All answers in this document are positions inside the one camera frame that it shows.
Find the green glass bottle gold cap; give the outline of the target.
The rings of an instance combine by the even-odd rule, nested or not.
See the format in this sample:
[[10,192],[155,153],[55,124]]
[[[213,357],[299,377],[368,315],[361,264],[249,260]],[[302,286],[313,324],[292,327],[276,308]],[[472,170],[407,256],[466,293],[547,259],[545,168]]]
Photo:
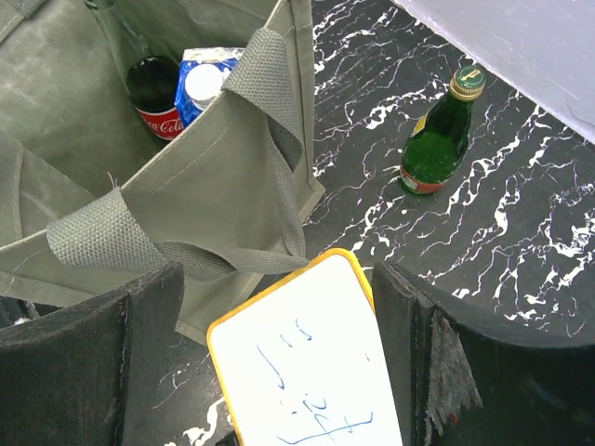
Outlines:
[[481,68],[459,68],[445,95],[419,118],[402,153],[399,176],[406,189],[433,194],[454,174],[469,147],[472,107],[485,84]]

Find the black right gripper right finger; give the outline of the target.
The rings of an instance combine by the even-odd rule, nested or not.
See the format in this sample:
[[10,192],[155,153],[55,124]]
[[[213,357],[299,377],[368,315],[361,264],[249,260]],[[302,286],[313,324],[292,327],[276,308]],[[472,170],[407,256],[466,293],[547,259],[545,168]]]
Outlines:
[[510,321],[382,261],[372,291],[405,445],[590,445],[594,326]]

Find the Fontana pineapple juice carton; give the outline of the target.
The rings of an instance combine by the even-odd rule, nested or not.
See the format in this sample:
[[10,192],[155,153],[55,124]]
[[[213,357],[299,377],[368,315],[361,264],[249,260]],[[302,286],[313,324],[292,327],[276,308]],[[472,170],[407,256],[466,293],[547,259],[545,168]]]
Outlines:
[[218,96],[224,82],[244,54],[243,47],[187,48],[178,70],[174,105],[184,128]]

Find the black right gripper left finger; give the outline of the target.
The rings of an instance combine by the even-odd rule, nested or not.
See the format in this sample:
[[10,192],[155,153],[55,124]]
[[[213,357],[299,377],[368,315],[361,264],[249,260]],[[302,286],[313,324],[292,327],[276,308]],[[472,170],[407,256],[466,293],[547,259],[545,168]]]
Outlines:
[[179,264],[1,331],[4,445],[135,445],[184,294]]

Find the grey-green canvas bag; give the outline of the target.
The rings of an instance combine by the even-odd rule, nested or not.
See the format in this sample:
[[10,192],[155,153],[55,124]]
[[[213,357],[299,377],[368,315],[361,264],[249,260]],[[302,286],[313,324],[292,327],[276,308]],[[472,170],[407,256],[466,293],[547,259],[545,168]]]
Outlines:
[[308,1],[111,1],[131,35],[179,58],[244,50],[178,136],[133,108],[96,1],[1,5],[1,293],[68,307],[169,260],[177,330],[208,326],[262,277],[306,266],[314,51]]

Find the dark cola bottle red label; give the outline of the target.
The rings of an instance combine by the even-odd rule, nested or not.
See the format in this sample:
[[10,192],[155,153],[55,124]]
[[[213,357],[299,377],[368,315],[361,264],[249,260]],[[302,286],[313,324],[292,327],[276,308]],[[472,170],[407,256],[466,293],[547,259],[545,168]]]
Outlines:
[[119,11],[115,1],[86,1],[112,53],[129,100],[160,139],[171,141],[183,130],[174,104],[179,65],[155,53],[147,38]]

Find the yellow-framed whiteboard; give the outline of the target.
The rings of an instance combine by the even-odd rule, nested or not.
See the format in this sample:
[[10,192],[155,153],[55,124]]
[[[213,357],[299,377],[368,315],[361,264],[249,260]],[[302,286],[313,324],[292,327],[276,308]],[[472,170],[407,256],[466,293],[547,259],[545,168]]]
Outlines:
[[371,286],[330,249],[206,335],[242,445],[399,445]]

